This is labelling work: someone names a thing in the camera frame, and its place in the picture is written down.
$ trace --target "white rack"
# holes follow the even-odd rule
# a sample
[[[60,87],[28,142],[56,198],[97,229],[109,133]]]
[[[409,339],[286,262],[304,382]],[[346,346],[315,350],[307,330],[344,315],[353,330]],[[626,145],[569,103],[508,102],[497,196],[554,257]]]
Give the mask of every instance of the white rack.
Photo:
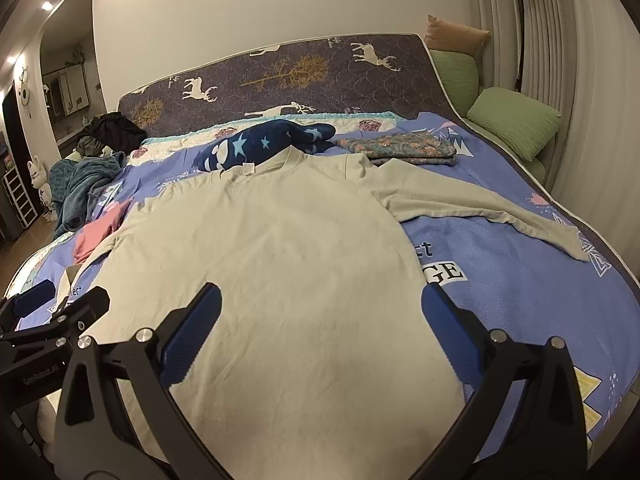
[[[33,224],[38,218],[38,214],[31,203],[29,195],[22,183],[20,173],[16,168],[11,168],[2,176],[2,184],[6,189],[6,194],[9,197],[9,202],[15,207],[18,212],[18,218],[22,227],[25,229]]]

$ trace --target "metal screw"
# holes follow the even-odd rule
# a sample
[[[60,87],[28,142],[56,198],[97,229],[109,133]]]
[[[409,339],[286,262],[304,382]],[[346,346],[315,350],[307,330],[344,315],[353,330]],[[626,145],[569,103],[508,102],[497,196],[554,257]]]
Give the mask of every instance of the metal screw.
[[[500,330],[499,328],[491,330],[491,332],[489,332],[489,337],[494,343],[504,343],[505,341],[507,341],[506,332],[504,330]]]
[[[81,338],[78,339],[78,348],[87,348],[88,346],[91,345],[91,336],[88,335],[83,335]]]
[[[154,336],[154,331],[150,328],[141,328],[136,332],[136,340],[140,343],[146,343]]]
[[[557,335],[551,338],[551,346],[557,350],[562,350],[565,344],[566,343],[564,342],[564,339],[558,337]]]

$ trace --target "pink clothing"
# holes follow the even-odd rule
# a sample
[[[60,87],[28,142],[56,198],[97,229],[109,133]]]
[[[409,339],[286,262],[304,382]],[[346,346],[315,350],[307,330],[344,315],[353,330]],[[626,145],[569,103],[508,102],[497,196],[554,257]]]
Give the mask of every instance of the pink clothing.
[[[129,198],[123,203],[113,202],[109,204],[105,208],[106,213],[103,216],[82,228],[78,238],[76,238],[76,246],[74,247],[75,264],[84,262],[101,241],[120,227],[122,218],[132,200],[132,198]]]

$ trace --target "navy star-print pillow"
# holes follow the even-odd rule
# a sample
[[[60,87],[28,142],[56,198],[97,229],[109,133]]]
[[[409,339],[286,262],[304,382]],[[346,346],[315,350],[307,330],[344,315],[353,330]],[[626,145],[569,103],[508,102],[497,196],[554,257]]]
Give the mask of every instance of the navy star-print pillow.
[[[228,139],[207,145],[193,161],[200,171],[228,170],[245,162],[260,164],[293,145],[302,152],[321,153],[332,147],[328,142],[335,134],[330,124],[307,126],[276,119],[256,124]]]

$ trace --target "shirt sleeve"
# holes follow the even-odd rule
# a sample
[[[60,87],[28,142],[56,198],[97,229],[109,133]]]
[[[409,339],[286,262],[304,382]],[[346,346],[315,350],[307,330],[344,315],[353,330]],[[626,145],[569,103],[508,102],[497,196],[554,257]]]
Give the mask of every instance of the shirt sleeve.
[[[527,211],[499,194],[392,159],[380,167],[363,155],[350,155],[346,177],[370,192],[399,222],[426,215],[482,216],[490,222],[509,223],[519,232],[544,240],[576,260],[588,261],[578,229]]]

